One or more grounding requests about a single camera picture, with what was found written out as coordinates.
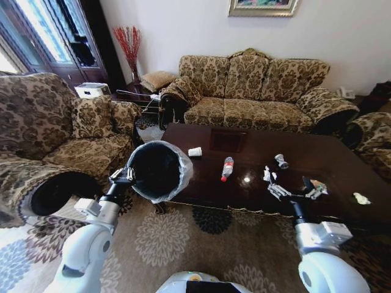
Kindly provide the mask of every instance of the painting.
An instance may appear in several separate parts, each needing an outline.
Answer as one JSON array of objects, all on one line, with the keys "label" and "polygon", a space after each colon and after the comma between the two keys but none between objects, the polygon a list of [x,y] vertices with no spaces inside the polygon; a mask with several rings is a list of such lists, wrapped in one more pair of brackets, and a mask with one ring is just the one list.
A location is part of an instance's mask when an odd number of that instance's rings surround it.
[{"label": "painting", "polygon": [[299,0],[231,0],[228,16],[293,16]]}]

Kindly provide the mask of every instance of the coffee table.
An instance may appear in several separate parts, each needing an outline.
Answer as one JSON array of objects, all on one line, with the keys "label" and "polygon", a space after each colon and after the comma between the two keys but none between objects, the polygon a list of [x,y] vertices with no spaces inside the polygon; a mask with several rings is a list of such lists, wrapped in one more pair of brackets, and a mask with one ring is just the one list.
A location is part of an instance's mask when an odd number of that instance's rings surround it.
[{"label": "coffee table", "polygon": [[[302,202],[313,219],[366,230],[391,224],[391,186],[335,137],[170,124],[162,140],[186,154],[190,148],[202,147],[202,157],[192,157],[192,180],[173,198],[174,203],[292,217],[291,204],[273,197],[262,180],[267,165],[277,173],[277,184],[291,192],[302,190],[302,176],[327,185],[328,195]],[[274,160],[279,153],[289,163],[286,170]],[[235,163],[223,183],[221,171],[228,156]],[[360,192],[372,204],[358,204],[353,192]]]}]

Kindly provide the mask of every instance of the sofa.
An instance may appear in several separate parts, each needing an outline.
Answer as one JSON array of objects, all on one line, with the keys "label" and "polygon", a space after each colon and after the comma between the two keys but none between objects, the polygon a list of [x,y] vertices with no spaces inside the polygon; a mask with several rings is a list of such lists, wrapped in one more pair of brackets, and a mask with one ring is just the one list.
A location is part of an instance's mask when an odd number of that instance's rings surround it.
[{"label": "sofa", "polygon": [[[134,127],[140,115],[110,96],[78,98],[52,73],[1,76],[0,227],[23,225],[29,209],[50,214],[70,193],[102,192],[142,143]],[[37,194],[47,207],[36,204]]]},{"label": "sofa", "polygon": [[161,129],[175,122],[331,134],[358,108],[319,87],[330,66],[247,49],[229,57],[183,56],[161,91]]},{"label": "sofa", "polygon": [[342,142],[391,183],[391,114],[369,113],[347,126]]}]

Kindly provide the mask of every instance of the black trash bag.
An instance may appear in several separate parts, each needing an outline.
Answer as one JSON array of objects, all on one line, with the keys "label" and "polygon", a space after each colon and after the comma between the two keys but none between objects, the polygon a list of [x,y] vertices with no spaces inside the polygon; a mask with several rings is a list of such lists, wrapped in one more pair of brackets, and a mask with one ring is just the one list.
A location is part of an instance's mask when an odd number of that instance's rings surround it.
[{"label": "black trash bag", "polygon": [[175,145],[162,140],[136,148],[126,166],[134,170],[133,189],[152,203],[173,199],[189,184],[193,174],[190,158]]}]

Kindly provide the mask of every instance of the red decorative branches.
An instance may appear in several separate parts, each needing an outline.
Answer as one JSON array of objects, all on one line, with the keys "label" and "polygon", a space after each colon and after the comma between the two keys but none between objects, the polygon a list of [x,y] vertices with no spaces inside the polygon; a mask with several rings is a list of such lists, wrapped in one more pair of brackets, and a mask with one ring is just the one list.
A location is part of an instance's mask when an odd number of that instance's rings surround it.
[{"label": "red decorative branches", "polygon": [[135,68],[137,66],[137,54],[141,44],[140,30],[134,26],[132,28],[118,26],[113,31],[121,45],[122,51],[125,53],[130,68]]}]

